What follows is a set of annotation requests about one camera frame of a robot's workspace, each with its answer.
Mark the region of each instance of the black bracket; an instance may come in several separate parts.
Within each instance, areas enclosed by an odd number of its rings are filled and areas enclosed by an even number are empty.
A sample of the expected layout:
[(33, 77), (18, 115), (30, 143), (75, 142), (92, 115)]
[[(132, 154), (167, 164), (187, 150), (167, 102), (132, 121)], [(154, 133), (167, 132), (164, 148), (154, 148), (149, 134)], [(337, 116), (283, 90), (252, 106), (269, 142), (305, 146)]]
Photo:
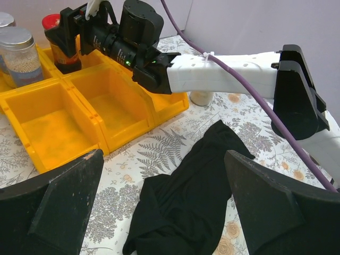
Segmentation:
[[(329, 124), (323, 116), (326, 103), (317, 94), (312, 77), (298, 45), (284, 45), (278, 68), (273, 111), (296, 140), (311, 137)], [(272, 122), (274, 132), (283, 137)]]
[(51, 29), (45, 30), (46, 38), (56, 44), (67, 57), (72, 57), (77, 53), (75, 37), (79, 34), (79, 27), (75, 24), (74, 18), (83, 10), (86, 10), (87, 4), (84, 4), (75, 10), (65, 8), (60, 11), (60, 23)]
[(103, 165), (93, 150), (0, 189), (0, 254), (79, 255)]
[(236, 151), (228, 150), (224, 162), (250, 255), (339, 254), (338, 193), (285, 176)]

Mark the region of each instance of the brown jar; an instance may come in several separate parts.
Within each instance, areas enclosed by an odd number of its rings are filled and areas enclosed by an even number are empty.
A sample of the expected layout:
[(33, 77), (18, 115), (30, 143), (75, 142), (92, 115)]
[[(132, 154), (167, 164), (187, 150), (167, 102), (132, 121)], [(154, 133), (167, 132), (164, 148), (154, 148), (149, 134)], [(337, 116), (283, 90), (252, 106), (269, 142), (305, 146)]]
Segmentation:
[[(48, 30), (55, 26), (58, 26), (59, 22), (60, 14), (50, 14), (43, 18), (42, 26), (44, 27), (45, 30)], [(52, 41), (49, 40), (49, 44), (52, 50), (54, 65), (59, 69), (59, 71), (61, 71), (63, 74), (68, 74), (81, 70), (82, 65), (78, 53), (76, 53), (73, 57), (69, 58)]]

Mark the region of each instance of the glass jar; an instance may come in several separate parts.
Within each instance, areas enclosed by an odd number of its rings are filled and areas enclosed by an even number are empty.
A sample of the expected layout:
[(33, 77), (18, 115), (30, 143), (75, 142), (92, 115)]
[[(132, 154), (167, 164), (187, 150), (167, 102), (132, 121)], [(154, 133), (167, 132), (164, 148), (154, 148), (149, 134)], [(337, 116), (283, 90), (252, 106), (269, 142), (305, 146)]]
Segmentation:
[[(16, 22), (13, 16), (8, 13), (0, 12), (0, 29), (6, 27), (16, 27)], [(15, 87), (14, 81), (10, 76), (5, 61), (0, 54), (0, 70), (5, 82), (12, 88)]]
[(193, 91), (190, 93), (190, 100), (198, 106), (208, 106), (214, 98), (214, 92)]
[(36, 43), (30, 31), (20, 27), (1, 29), (0, 47), (15, 88), (44, 79)]
[[(43, 18), (42, 26), (45, 30), (58, 26), (60, 22), (60, 14), (50, 14)], [(51, 46), (54, 65), (63, 74), (72, 73), (81, 70), (81, 61), (76, 53), (73, 57), (68, 58), (62, 50), (49, 38), (47, 38)]]

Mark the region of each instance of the table surface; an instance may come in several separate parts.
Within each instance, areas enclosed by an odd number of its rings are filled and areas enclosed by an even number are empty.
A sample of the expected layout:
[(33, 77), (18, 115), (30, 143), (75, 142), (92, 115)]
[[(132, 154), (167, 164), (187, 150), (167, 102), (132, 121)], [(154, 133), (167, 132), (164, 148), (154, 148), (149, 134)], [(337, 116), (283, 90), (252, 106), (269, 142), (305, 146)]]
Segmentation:
[[(162, 52), (200, 55), (179, 36), (162, 39), (158, 48)], [(105, 158), (81, 255), (122, 254), (143, 179), (161, 173), (170, 174), (192, 145), (218, 120), (223, 120), (236, 132), (256, 156), (256, 162), (322, 188), (290, 145), (274, 134), (269, 117), (251, 96), (215, 93), (208, 107), (190, 102), (190, 108), (184, 113)], [(0, 136), (0, 188), (38, 175), (4, 115), (0, 115)], [(214, 255), (246, 254), (249, 254), (247, 245), (231, 197), (223, 234)]]

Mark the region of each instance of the black t-shirt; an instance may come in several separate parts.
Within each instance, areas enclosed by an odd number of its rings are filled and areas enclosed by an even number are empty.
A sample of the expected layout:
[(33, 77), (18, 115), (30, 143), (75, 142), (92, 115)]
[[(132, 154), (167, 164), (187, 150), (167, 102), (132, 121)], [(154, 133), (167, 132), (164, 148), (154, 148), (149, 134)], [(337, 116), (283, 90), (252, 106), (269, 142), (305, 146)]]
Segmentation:
[(146, 178), (123, 254), (211, 255), (222, 235), (228, 199), (224, 156), (250, 159), (241, 139), (222, 121), (212, 125), (171, 174)]

